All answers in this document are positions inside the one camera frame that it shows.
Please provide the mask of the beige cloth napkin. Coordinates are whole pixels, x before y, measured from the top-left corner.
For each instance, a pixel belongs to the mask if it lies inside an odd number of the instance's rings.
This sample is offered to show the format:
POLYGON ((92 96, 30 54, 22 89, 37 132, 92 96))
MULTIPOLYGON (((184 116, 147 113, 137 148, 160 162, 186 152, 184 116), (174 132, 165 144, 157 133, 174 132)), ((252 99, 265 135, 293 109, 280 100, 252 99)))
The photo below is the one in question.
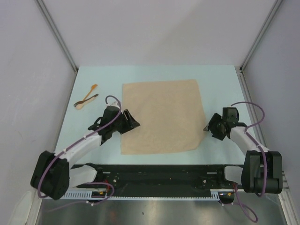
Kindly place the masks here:
POLYGON ((124 84, 122 106, 140 123, 122 135, 124 155, 195 150, 206 137, 206 116, 195 79, 124 84))

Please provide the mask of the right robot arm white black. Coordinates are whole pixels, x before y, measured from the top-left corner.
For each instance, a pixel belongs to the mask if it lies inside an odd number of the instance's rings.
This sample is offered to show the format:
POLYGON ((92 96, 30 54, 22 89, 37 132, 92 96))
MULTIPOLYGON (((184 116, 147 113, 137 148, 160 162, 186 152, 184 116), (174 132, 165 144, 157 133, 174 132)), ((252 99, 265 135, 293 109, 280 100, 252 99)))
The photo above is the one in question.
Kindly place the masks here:
POLYGON ((279 194, 283 189, 282 156, 271 151, 255 139, 245 123, 239 122, 239 111, 234 107, 223 108, 222 115, 215 113, 204 131, 211 132, 218 140, 230 139, 244 154, 242 166, 228 165, 216 176, 221 188, 233 182, 242 186, 247 193, 257 196, 279 194))

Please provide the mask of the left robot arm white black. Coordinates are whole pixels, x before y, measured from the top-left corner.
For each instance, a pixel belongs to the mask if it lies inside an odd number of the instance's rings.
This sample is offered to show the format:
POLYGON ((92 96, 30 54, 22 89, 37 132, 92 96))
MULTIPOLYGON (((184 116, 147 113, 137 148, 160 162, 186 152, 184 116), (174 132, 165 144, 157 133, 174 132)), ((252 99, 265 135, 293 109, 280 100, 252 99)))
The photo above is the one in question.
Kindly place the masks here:
POLYGON ((40 154, 30 185, 37 190, 40 198, 60 199, 69 188, 91 184, 97 188, 104 178, 97 169, 89 164, 73 166, 90 151, 109 140, 113 133, 121 135, 140 126, 129 110, 117 106, 107 106, 101 117, 88 127, 81 139, 61 152, 44 151, 40 154))

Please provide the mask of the orange wooden spoon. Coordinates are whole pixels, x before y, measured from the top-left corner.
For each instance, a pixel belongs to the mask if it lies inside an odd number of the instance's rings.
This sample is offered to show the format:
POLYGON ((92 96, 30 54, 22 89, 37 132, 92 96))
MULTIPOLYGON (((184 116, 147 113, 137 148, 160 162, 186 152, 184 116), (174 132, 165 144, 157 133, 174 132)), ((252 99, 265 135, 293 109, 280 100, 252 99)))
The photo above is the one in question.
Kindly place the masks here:
POLYGON ((88 96, 91 94, 91 92, 97 87, 97 84, 94 84, 91 86, 90 91, 88 92, 88 94, 84 97, 83 101, 86 100, 88 98, 88 96))

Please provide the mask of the light wooden spoon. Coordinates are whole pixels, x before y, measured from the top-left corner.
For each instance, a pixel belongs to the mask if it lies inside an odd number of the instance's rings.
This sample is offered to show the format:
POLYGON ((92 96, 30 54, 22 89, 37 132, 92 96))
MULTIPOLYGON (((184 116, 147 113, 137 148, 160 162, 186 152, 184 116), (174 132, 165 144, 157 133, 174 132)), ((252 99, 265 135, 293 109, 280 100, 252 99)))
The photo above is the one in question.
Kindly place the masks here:
POLYGON ((92 102, 92 101, 95 100, 95 99, 96 99, 96 97, 91 97, 91 98, 89 98, 88 100, 84 101, 83 103, 78 104, 75 108, 76 108, 77 110, 80 110, 80 109, 82 109, 85 105, 87 105, 88 103, 92 102))

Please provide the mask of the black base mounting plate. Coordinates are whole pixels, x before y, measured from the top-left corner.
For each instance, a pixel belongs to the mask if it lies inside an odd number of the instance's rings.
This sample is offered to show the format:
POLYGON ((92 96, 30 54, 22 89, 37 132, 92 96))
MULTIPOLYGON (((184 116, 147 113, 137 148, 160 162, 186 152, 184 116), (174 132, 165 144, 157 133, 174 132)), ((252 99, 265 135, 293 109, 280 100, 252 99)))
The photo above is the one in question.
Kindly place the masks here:
POLYGON ((175 189, 191 191, 193 188, 233 189, 224 177, 224 165, 99 165, 92 164, 98 173, 95 180, 79 188, 100 188, 108 182, 115 190, 175 189))

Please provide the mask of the right aluminium table rail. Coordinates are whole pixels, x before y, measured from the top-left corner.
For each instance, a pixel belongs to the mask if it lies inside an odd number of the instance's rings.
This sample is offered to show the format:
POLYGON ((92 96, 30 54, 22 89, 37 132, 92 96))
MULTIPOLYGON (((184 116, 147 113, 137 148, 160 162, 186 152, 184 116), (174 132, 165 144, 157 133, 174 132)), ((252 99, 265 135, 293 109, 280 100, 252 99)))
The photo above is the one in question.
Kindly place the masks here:
POLYGON ((249 126, 247 131, 239 129, 234 132, 234 140, 243 154, 248 150, 267 152, 269 149, 262 131, 262 122, 265 119, 265 112, 261 106, 253 101, 250 89, 246 83, 245 75, 238 67, 235 68, 238 82, 238 108, 242 110, 242 121, 249 126))

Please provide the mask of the front aluminium cross rail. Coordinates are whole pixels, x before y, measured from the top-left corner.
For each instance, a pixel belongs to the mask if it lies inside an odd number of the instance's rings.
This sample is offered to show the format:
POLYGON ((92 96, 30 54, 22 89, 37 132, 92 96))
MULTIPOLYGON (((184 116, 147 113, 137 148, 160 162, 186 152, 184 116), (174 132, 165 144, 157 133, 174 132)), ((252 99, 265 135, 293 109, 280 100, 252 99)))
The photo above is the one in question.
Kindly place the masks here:
POLYGON ((288 182, 286 179, 285 172, 282 172, 282 180, 283 180, 283 190, 282 191, 289 191, 290 188, 289 188, 289 185, 288 185, 288 182))

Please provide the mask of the right aluminium frame post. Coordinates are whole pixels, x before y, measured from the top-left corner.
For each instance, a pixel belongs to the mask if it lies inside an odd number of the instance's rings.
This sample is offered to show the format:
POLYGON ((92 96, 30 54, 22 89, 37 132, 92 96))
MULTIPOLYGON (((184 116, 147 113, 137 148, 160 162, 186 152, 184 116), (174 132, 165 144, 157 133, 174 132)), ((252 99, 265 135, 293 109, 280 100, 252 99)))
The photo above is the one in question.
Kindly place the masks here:
POLYGON ((242 64, 240 65, 240 71, 244 71, 245 68, 247 67, 249 61, 251 60, 252 56, 254 55, 255 51, 257 50, 260 42, 262 41, 265 33, 267 32, 269 26, 271 25, 273 19, 275 18, 278 10, 280 9, 280 7, 282 6, 283 3, 284 3, 284 0, 276 0, 274 2, 270 12, 268 13, 265 21, 263 22, 262 27, 260 28, 257 36, 255 37, 253 44, 251 45, 249 51, 247 52, 242 64))

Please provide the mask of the aluminium frame post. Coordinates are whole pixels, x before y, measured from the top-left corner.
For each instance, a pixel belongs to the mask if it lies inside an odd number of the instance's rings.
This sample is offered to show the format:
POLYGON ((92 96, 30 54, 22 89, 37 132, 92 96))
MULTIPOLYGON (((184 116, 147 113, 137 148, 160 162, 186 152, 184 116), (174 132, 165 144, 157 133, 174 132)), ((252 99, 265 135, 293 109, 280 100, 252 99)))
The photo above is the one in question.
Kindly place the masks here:
POLYGON ((244 71, 245 68, 247 67, 249 61, 251 60, 252 56, 254 55, 255 51, 257 50, 260 42, 262 41, 265 33, 267 32, 269 26, 271 25, 273 19, 275 18, 278 10, 280 9, 280 7, 282 6, 283 3, 284 3, 284 0, 276 0, 274 2, 270 12, 268 13, 265 21, 263 22, 262 27, 260 28, 257 36, 255 37, 253 44, 251 45, 249 51, 247 52, 242 64, 240 65, 240 71, 244 71))
POLYGON ((71 52, 69 51, 66 42, 63 38, 63 36, 61 35, 56 22, 54 21, 49 9, 47 8, 45 2, 43 0, 34 0, 35 4, 37 5, 37 8, 39 9, 41 15, 43 16, 46 24, 48 25, 51 33, 54 36, 54 39, 56 40, 58 46, 60 47, 62 53, 64 54, 64 56, 66 57, 69 65, 71 66, 72 70, 75 72, 75 74, 78 73, 78 66, 76 65, 71 52))

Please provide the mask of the left aluminium frame post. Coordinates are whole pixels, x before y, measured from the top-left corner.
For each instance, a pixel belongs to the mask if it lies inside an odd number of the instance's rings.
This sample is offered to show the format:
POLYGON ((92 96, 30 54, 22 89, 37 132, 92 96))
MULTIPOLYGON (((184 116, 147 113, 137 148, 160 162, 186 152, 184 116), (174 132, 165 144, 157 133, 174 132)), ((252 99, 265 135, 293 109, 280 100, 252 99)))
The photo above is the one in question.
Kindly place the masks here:
POLYGON ((71 52, 69 51, 66 42, 63 38, 63 36, 61 35, 56 22, 54 21, 49 9, 47 8, 45 2, 43 0, 34 0, 35 4, 37 5, 37 8, 39 9, 41 15, 43 16, 46 24, 48 25, 51 33, 54 36, 54 39, 56 40, 58 46, 60 47, 62 53, 64 54, 64 56, 66 57, 69 65, 71 66, 72 70, 75 72, 75 74, 78 73, 78 66, 76 65, 71 52))

